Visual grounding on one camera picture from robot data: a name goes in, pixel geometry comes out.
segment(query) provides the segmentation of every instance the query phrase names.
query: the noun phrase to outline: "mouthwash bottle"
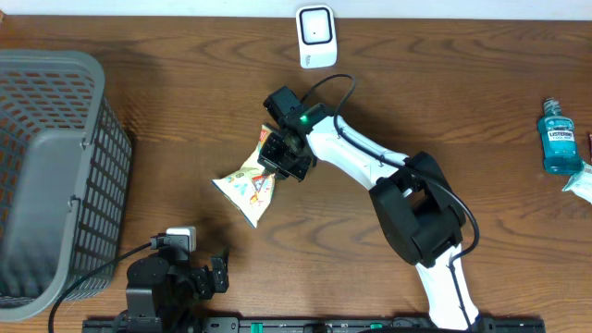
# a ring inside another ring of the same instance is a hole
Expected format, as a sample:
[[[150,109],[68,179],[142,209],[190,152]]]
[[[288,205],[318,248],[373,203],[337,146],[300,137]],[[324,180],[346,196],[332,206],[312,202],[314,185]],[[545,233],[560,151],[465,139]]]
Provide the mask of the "mouthwash bottle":
[[[545,151],[545,170],[556,175],[572,175],[582,170],[582,159],[574,139],[574,122],[561,115],[559,102],[549,98],[543,104],[545,116],[538,131]]]

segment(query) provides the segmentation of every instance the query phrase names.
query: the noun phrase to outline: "perforated basket side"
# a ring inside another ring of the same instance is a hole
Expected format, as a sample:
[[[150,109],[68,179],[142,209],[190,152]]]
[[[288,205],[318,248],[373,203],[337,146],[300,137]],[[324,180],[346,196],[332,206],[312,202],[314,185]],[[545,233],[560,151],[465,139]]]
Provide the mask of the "perforated basket side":
[[[106,99],[92,137],[92,158],[81,200],[68,284],[115,258],[123,219],[131,144]],[[91,297],[111,282],[114,267],[90,278],[68,297]]]

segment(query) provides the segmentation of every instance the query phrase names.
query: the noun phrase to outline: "wooden surface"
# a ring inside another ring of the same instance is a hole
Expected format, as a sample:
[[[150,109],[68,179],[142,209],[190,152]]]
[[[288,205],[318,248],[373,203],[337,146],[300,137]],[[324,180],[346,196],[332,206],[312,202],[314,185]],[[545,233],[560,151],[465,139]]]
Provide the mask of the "wooden surface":
[[[198,228],[202,262],[231,247],[230,289],[204,303],[244,316],[393,316],[426,312],[415,269],[388,246],[366,191],[321,163],[277,185],[252,229],[210,183],[236,170],[271,121],[264,99],[346,72],[358,89],[347,122],[392,150],[436,157],[472,208],[480,246],[463,259],[474,303],[540,315],[548,332],[592,325],[590,204],[544,172],[536,123],[561,100],[589,157],[592,24],[339,19],[339,61],[303,70],[293,19],[7,17],[1,48],[95,56],[106,95],[138,142],[121,250],[167,227]],[[348,86],[319,96],[336,103]],[[470,227],[463,229],[465,243]],[[99,297],[64,303],[59,332],[126,308],[125,271]],[[48,311],[0,331],[44,331]]]

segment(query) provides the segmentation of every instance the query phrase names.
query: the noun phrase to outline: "plastic packet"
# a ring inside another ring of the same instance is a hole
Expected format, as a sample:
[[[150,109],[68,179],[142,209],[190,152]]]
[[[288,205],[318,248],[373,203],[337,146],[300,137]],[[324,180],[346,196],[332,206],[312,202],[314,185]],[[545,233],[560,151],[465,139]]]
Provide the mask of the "plastic packet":
[[[582,164],[584,165],[582,171],[570,177],[563,187],[563,191],[572,191],[592,204],[592,166],[586,162],[582,162]]]
[[[271,203],[276,184],[276,175],[264,175],[265,168],[257,163],[261,147],[271,132],[269,127],[262,125],[257,147],[240,169],[222,179],[212,180],[254,228]]]

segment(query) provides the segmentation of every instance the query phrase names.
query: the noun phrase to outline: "basket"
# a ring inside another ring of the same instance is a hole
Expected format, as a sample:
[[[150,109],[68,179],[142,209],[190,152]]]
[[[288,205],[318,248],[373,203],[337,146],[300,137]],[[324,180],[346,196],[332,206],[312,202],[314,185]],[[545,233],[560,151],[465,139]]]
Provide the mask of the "basket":
[[[0,321],[40,313],[116,256],[131,145],[104,87],[89,55],[0,51]]]

